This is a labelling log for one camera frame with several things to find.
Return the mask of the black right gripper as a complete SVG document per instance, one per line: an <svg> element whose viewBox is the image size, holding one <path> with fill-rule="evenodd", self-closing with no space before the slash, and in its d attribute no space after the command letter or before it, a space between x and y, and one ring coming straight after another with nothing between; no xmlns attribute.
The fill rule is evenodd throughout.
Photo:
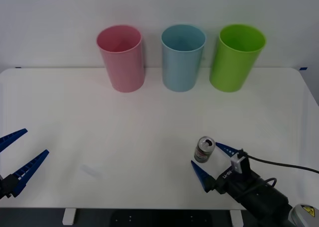
<svg viewBox="0 0 319 227"><path fill-rule="evenodd" d="M239 161L238 149L227 146L220 142L216 142L215 145L230 161ZM232 168L226 169L218 176L217 179L215 179L202 168L200 168L194 161L191 161L191 165L206 193L213 190L216 190L219 194L227 193L239 203L244 197L246 197L244 193L255 186L260 179L260 176L254 171L251 171L251 174L247 179L245 179L242 177L242 174L233 171Z"/></svg>

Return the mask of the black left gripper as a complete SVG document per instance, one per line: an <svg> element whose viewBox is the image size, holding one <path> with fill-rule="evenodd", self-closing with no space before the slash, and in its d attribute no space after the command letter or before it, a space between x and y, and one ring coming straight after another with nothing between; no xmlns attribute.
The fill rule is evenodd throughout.
<svg viewBox="0 0 319 227"><path fill-rule="evenodd" d="M12 143L18 140L21 136L28 131L26 128L8 134L0 138L0 152L4 151ZM48 156L49 151L46 149L38 156L33 158L27 164L15 171L13 174L9 174L3 179L0 175L0 199L4 196L10 198L11 196L17 197L22 190L26 187L27 182L34 175L40 165Z"/></svg>

